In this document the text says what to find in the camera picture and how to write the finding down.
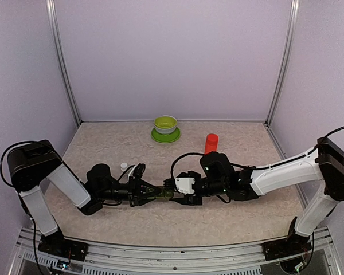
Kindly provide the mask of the green saucer plate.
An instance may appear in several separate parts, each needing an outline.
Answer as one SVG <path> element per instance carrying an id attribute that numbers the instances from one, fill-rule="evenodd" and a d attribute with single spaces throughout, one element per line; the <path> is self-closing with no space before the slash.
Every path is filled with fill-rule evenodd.
<path id="1" fill-rule="evenodd" d="M 151 131 L 151 137 L 158 143 L 172 143 L 177 141 L 181 136 L 180 129 L 177 127 L 172 133 L 164 135 L 156 131 L 155 128 Z"/>

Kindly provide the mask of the aluminium frame post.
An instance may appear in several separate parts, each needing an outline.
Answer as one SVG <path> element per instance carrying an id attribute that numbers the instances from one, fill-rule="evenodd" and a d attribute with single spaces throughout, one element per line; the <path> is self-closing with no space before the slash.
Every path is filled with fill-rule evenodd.
<path id="1" fill-rule="evenodd" d="M 283 91 L 283 85 L 285 82 L 285 77 L 287 73 L 287 69 L 290 63 L 290 55 L 292 50 L 292 44 L 295 37 L 295 29 L 296 29 L 296 23 L 298 20 L 298 14 L 299 14 L 299 6 L 300 1 L 299 0 L 292 0 L 291 1 L 291 8 L 290 8 L 290 16 L 288 20 L 288 27 L 286 32 L 286 38 L 284 43 L 284 50 L 282 54 L 282 60 L 280 62 L 279 66 L 279 73 L 275 84 L 275 90 L 273 94 L 273 98 L 269 107 L 268 115 L 265 120 L 265 123 L 268 128 L 271 127 L 274 118 L 275 113 L 277 111 L 277 108 L 279 106 L 280 97 Z"/>
<path id="2" fill-rule="evenodd" d="M 82 124 L 82 119 L 80 112 L 76 103 L 76 99 L 72 90 L 71 82 L 69 79 L 69 74 L 67 70 L 67 65 L 65 62 L 64 52 L 62 49 L 60 29 L 58 26 L 57 14 L 56 14 L 56 5 L 54 0 L 46 0 L 46 9 L 49 19 L 49 24 L 53 36 L 53 41 L 56 50 L 56 56 L 58 65 L 60 68 L 61 78 L 65 88 L 65 94 L 71 109 L 73 119 L 75 121 L 76 127 L 79 127 Z"/>

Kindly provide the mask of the green weekly pill organizer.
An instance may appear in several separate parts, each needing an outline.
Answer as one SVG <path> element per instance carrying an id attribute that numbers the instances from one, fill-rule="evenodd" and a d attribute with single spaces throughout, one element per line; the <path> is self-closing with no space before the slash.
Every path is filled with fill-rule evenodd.
<path id="1" fill-rule="evenodd" d="M 169 201 L 174 198 L 174 191 L 163 189 L 160 194 L 155 196 L 157 200 Z"/>

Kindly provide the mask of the front aluminium rail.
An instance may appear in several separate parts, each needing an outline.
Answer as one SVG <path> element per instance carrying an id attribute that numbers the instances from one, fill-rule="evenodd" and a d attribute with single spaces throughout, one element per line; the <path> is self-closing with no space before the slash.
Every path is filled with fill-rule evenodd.
<path id="1" fill-rule="evenodd" d="M 278 268 L 280 273 L 280 264 L 300 256 L 266 260 L 263 243 L 267 240 L 233 245 L 153 247 L 69 239 L 86 242 L 89 247 L 84 262 L 71 260 L 67 270 L 56 270 L 64 274 L 265 274 L 266 265 Z M 21 229 L 12 257 L 6 274 L 38 272 L 32 229 Z M 326 227 L 316 229 L 313 258 L 300 274 L 344 274 Z"/>

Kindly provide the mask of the small white pill bottle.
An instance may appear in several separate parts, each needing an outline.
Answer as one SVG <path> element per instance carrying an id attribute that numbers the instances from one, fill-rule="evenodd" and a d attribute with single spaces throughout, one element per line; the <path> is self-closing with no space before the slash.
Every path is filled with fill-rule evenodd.
<path id="1" fill-rule="evenodd" d="M 123 163 L 120 164 L 120 169 L 122 171 L 125 171 L 127 168 L 128 168 L 128 164 L 126 162 L 123 162 Z"/>

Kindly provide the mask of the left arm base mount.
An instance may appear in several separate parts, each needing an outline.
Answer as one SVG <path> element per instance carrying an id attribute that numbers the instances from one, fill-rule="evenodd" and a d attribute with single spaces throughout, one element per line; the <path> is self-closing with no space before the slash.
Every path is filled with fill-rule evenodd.
<path id="1" fill-rule="evenodd" d="M 68 260 L 85 261 L 88 244 L 85 242 L 72 241 L 65 238 L 48 239 L 42 238 L 38 250 Z"/>

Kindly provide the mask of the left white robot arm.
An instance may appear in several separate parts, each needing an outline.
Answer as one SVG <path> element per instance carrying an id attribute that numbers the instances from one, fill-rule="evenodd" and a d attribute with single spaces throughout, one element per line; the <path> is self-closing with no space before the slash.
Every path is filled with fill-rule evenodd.
<path id="1" fill-rule="evenodd" d="M 87 172 L 83 183 L 50 141 L 24 141 L 15 143 L 4 150 L 0 165 L 7 163 L 11 181 L 29 217 L 34 221 L 45 243 L 58 255 L 69 249 L 66 238 L 60 234 L 60 227 L 49 210 L 40 184 L 47 180 L 54 185 L 84 215 L 92 215 L 103 207 L 104 201 L 127 201 L 131 207 L 151 202 L 162 192 L 160 187 L 142 179 L 145 165 L 133 167 L 126 183 L 120 183 L 111 175 L 107 164 L 94 165 Z"/>

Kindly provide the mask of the left aluminium frame post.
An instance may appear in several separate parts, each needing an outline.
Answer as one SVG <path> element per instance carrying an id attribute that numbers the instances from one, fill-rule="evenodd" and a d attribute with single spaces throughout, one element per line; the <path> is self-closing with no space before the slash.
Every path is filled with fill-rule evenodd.
<path id="1" fill-rule="evenodd" d="M 49 19 L 49 24 L 53 36 L 53 41 L 56 50 L 56 56 L 58 65 L 60 68 L 61 78 L 65 88 L 65 94 L 71 109 L 73 119 L 75 121 L 76 127 L 79 127 L 82 124 L 82 119 L 80 112 L 76 103 L 76 99 L 72 90 L 71 82 L 69 79 L 69 74 L 67 70 L 67 65 L 65 62 L 64 52 L 62 49 L 60 29 L 58 26 L 57 14 L 56 14 L 56 5 L 54 0 L 46 0 L 46 9 Z"/>

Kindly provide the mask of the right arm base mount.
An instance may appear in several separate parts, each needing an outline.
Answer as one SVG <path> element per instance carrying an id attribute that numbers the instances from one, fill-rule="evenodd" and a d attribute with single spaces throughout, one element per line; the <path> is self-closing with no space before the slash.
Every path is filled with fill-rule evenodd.
<path id="1" fill-rule="evenodd" d="M 312 245 L 307 239 L 305 241 L 278 239 L 263 243 L 262 248 L 265 260 L 271 261 L 309 251 L 312 249 Z"/>

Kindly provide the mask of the red pill bottle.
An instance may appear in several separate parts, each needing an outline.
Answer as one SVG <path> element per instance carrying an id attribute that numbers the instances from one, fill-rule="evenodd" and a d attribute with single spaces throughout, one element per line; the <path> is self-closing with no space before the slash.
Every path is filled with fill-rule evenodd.
<path id="1" fill-rule="evenodd" d="M 214 134 L 210 133 L 206 136 L 205 142 L 205 154 L 209 154 L 211 152 L 217 152 L 219 137 Z"/>

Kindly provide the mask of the right aluminium frame post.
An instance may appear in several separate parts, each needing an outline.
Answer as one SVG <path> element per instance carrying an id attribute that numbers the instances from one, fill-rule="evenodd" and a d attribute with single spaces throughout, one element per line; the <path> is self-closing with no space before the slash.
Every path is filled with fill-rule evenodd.
<path id="1" fill-rule="evenodd" d="M 285 77 L 287 73 L 287 69 L 290 63 L 290 55 L 292 50 L 292 44 L 295 37 L 295 29 L 296 29 L 296 23 L 298 20 L 298 14 L 299 14 L 299 6 L 300 1 L 299 0 L 292 0 L 291 1 L 291 8 L 290 8 L 290 16 L 288 20 L 288 27 L 286 32 L 286 38 L 284 43 L 284 50 L 282 54 L 282 60 L 280 62 L 279 66 L 279 73 L 275 84 L 275 90 L 273 94 L 273 98 L 269 107 L 268 115 L 265 120 L 265 123 L 268 128 L 271 127 L 274 118 L 275 113 L 277 111 L 277 108 L 279 106 L 280 97 L 283 91 L 283 85 L 285 82 Z"/>

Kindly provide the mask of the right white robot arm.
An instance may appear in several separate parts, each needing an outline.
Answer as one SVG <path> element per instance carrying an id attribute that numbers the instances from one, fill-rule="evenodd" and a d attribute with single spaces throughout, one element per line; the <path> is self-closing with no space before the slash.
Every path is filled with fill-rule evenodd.
<path id="1" fill-rule="evenodd" d="M 291 222 L 282 250 L 294 254 L 309 239 L 315 228 L 344 201 L 344 151 L 329 135 L 320 137 L 313 148 L 294 157 L 266 166 L 241 166 L 231 163 L 223 153 L 200 155 L 202 177 L 194 171 L 171 175 L 163 186 L 181 194 L 175 202 L 201 205 L 202 197 L 226 195 L 230 201 L 249 201 L 271 191 L 299 183 L 320 182 L 319 189 L 303 213 Z"/>

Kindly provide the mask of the green and white bowl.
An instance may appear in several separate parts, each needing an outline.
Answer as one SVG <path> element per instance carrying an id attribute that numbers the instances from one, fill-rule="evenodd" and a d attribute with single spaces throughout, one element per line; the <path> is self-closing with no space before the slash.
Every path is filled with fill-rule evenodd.
<path id="1" fill-rule="evenodd" d="M 163 115 L 154 120 L 154 129 L 159 134 L 168 135 L 175 131 L 178 121 L 175 117 Z"/>

